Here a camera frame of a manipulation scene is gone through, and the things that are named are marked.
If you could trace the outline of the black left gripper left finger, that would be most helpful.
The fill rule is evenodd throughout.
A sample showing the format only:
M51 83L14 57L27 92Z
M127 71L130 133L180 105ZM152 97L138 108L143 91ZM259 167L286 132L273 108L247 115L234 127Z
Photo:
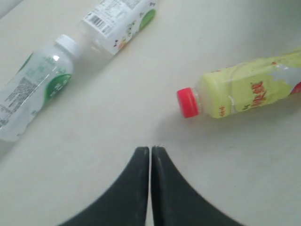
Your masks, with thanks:
M135 149L116 181L63 226L144 226L149 193L149 148Z

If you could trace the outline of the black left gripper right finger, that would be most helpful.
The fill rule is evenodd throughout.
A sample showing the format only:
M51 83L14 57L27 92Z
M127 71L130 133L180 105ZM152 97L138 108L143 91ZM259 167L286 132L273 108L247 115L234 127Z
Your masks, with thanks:
M151 150L150 193L156 226L238 226L181 175L165 148Z

